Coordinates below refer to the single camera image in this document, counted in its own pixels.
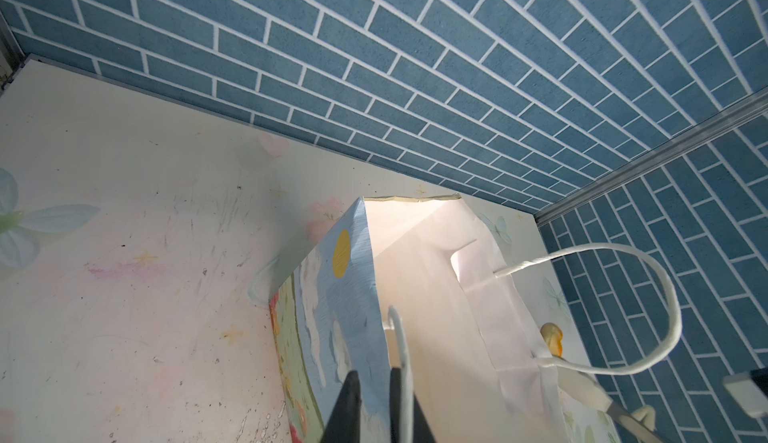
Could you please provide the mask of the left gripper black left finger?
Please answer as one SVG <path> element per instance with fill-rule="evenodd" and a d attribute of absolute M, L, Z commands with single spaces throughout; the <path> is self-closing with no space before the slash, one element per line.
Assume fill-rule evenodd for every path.
<path fill-rule="evenodd" d="M 352 370 L 346 376 L 320 442 L 359 443 L 361 406 L 361 384 L 358 372 Z"/>

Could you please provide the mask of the white paper gift bag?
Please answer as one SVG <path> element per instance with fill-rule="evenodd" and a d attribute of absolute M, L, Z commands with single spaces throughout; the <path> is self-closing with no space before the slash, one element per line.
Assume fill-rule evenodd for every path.
<path fill-rule="evenodd" d="M 570 442 L 563 333 L 534 321 L 484 222 L 457 195 L 361 198 L 263 290 L 295 442 L 320 442 L 347 374 L 360 442 L 391 442 L 401 369 L 436 442 Z"/>

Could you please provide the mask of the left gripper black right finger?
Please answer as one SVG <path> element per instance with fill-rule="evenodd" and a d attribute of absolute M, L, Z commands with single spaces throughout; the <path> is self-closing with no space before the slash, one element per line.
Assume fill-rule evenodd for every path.
<path fill-rule="evenodd" d="M 389 414 L 391 442 L 435 443 L 435 437 L 412 390 L 403 390 L 401 369 L 390 371 Z"/>

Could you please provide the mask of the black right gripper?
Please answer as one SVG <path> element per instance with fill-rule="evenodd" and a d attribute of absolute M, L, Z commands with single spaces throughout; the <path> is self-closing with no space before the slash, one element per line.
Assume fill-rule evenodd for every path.
<path fill-rule="evenodd" d="M 739 407 L 751 418 L 760 419 L 768 413 L 768 369 L 725 376 L 723 385 Z"/>

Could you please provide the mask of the metal kitchen tongs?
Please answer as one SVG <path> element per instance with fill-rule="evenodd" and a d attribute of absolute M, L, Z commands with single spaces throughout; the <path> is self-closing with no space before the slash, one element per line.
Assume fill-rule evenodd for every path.
<path fill-rule="evenodd" d="M 645 405 L 630 413 L 589 375 L 563 367 L 558 368 L 561 390 L 584 406 L 605 413 L 640 442 L 669 442 L 656 431 L 656 410 Z"/>

